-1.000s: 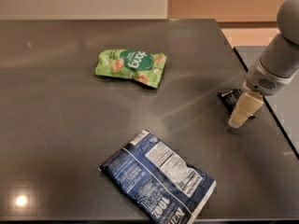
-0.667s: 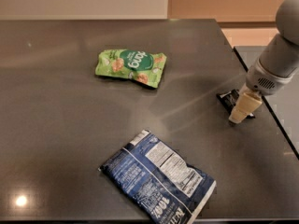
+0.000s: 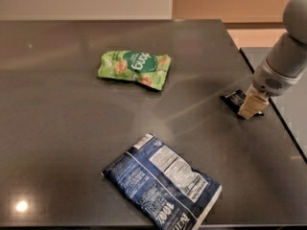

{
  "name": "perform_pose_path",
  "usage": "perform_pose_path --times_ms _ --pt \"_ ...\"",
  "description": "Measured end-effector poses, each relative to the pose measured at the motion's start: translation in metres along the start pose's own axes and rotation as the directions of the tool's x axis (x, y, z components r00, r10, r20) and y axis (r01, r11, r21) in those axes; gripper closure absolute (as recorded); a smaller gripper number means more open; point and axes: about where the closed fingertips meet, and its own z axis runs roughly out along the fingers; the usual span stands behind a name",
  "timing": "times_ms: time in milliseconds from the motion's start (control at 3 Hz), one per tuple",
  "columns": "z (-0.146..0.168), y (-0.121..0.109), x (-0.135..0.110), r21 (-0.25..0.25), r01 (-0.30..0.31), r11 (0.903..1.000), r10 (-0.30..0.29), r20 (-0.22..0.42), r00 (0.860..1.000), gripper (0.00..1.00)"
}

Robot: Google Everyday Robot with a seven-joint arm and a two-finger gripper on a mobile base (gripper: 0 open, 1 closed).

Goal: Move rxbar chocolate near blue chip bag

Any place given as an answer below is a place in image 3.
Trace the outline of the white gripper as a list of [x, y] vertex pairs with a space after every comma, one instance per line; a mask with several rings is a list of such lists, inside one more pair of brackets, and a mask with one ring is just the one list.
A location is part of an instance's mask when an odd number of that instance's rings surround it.
[[283, 95], [297, 84], [300, 78], [300, 74], [290, 77], [277, 72], [264, 59], [254, 72], [252, 85], [246, 92], [238, 115], [246, 120], [250, 119], [269, 104], [269, 96]]

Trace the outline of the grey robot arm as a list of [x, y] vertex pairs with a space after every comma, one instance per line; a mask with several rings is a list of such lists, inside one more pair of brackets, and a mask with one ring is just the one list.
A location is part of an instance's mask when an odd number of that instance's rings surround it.
[[283, 12], [286, 32], [253, 74], [238, 115], [249, 119], [297, 84], [307, 67], [307, 0], [291, 0]]

